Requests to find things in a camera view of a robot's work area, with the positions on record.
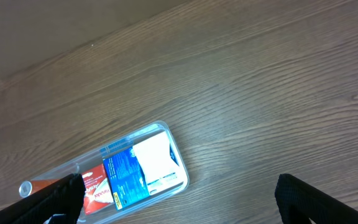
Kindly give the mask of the blue medicine box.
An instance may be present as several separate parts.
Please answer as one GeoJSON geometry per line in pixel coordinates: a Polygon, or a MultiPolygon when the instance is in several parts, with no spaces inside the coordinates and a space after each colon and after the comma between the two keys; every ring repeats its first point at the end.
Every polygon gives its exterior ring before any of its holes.
{"type": "Polygon", "coordinates": [[[145,176],[132,147],[103,159],[117,210],[150,196],[145,176]]]}

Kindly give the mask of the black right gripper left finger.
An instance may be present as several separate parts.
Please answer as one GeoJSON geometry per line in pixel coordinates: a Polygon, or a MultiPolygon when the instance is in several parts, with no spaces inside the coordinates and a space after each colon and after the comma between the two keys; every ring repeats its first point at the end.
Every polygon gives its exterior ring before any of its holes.
{"type": "Polygon", "coordinates": [[[0,224],[76,224],[83,208],[85,184],[81,174],[70,174],[0,211],[0,224]]]}

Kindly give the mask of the orange vitamin tube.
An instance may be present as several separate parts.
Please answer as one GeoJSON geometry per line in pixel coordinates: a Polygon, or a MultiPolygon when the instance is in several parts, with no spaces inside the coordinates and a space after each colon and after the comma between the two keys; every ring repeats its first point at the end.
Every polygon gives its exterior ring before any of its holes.
{"type": "Polygon", "coordinates": [[[26,198],[56,181],[58,181],[58,179],[25,180],[19,186],[19,195],[22,198],[26,198]]]}

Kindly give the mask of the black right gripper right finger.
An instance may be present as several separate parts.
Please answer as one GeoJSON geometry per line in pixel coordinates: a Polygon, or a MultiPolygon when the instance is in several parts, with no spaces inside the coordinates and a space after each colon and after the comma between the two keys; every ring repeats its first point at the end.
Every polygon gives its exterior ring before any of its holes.
{"type": "Polygon", "coordinates": [[[358,211],[290,175],[279,175],[275,199],[282,222],[352,224],[358,211]]]}

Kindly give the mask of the clear plastic container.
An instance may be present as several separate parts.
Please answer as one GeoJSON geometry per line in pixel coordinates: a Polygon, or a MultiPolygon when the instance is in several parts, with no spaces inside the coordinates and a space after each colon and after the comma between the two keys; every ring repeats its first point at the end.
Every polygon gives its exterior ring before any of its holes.
{"type": "Polygon", "coordinates": [[[78,223],[112,223],[184,191],[185,163],[163,121],[107,142],[19,187],[22,198],[62,177],[79,173],[86,191],[78,223]]]}

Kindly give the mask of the white medicine box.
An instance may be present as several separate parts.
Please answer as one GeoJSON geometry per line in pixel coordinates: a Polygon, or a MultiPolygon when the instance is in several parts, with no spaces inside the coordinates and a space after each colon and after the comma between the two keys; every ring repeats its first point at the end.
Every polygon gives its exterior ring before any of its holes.
{"type": "Polygon", "coordinates": [[[172,158],[166,132],[158,133],[133,146],[145,176],[150,195],[155,195],[184,182],[180,166],[172,158]]]}

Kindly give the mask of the red medicine box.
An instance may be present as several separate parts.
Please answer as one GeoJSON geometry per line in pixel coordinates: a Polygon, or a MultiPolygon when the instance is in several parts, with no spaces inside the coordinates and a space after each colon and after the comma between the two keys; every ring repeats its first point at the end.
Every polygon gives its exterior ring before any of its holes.
{"type": "Polygon", "coordinates": [[[106,171],[102,164],[82,173],[85,184],[83,208],[91,215],[114,203],[106,171]]]}

